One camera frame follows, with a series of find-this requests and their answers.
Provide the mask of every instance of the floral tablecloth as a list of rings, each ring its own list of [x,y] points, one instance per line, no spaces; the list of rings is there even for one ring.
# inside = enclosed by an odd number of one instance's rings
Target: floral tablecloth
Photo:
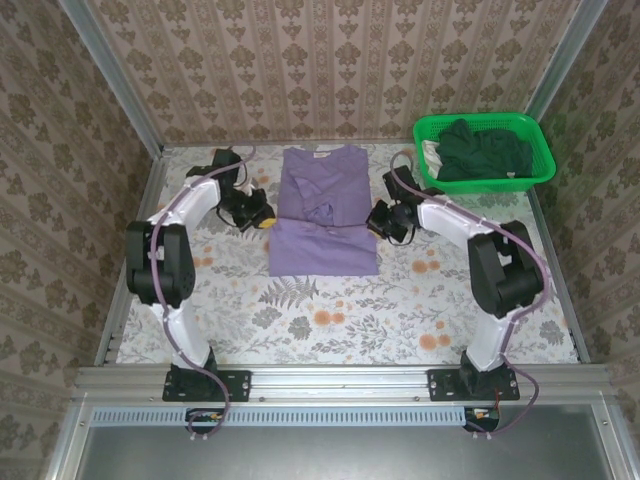
[[[303,145],[330,150],[339,145]],[[388,195],[382,174],[391,155],[409,145],[360,145],[369,153],[372,201]],[[249,175],[277,205],[285,146],[260,146]],[[249,147],[238,147],[244,155]],[[180,189],[194,165],[211,162],[209,147],[182,147],[169,157],[159,206]],[[542,252],[525,193],[455,197],[500,222],[518,219]],[[469,265],[449,241],[419,231],[409,246],[378,243],[375,277],[268,275],[268,231],[240,234],[209,213],[191,242],[197,281],[196,321],[221,364],[440,364],[456,363],[472,338],[478,307]],[[508,354],[516,363],[573,363],[576,352],[555,296],[516,329]],[[148,307],[132,301],[118,363],[164,363],[170,346]]]

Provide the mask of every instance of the white cloth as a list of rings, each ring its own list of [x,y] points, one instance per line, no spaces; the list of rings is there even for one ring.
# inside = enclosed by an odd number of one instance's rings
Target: white cloth
[[[438,142],[432,142],[430,140],[422,141],[422,153],[424,154],[424,161],[427,162],[429,168],[429,175],[432,178],[438,178],[438,172],[442,162],[440,161],[440,155],[436,152],[436,147],[440,145]]]

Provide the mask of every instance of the yellow object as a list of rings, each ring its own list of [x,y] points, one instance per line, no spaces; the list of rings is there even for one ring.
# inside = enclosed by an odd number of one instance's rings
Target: yellow object
[[[276,224],[275,218],[267,218],[266,220],[263,220],[262,223],[260,223],[260,225],[258,225],[258,228],[271,228],[275,224]]]

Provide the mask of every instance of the patterned wallpaper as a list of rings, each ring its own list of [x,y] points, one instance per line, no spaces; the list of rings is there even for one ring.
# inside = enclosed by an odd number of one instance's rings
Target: patterned wallpaper
[[[539,189],[593,360],[611,365],[640,440],[640,2],[607,5],[542,126]]]
[[[0,478],[42,474],[150,159],[57,2],[0,2]]]
[[[579,0],[90,0],[165,143],[522,111]]]

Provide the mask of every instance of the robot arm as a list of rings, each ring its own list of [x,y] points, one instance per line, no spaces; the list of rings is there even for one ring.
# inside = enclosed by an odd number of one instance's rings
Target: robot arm
[[[419,190],[406,166],[397,168],[396,173],[404,183]],[[541,272],[520,246],[502,235],[470,221],[442,202],[414,196],[398,186],[390,172],[383,179],[396,204],[388,206],[378,201],[367,226],[378,236],[397,242],[404,240],[409,228],[424,228],[444,236],[468,254],[471,291],[481,312],[475,336],[461,363],[469,366],[475,378],[499,369],[509,323],[542,291]],[[437,190],[427,193],[442,194]],[[531,246],[522,223],[514,221],[502,228]]]
[[[157,257],[162,293],[169,305],[168,327],[181,348],[180,353],[195,365],[210,369],[215,368],[215,359],[198,330],[190,298],[195,285],[190,237],[214,208],[230,214],[241,231],[251,226],[265,228],[275,219],[264,190],[256,189],[248,181],[242,187],[236,184],[237,169],[201,181],[203,175],[238,162],[240,157],[231,150],[217,150],[211,166],[194,167],[187,173],[177,194],[184,198],[176,208],[164,207],[146,221],[130,223],[126,231],[127,287],[142,303],[149,305],[162,322],[164,310],[158,302],[151,276],[150,239],[155,225],[167,214],[159,235]],[[178,352],[173,353],[172,363],[181,369],[190,368]]]

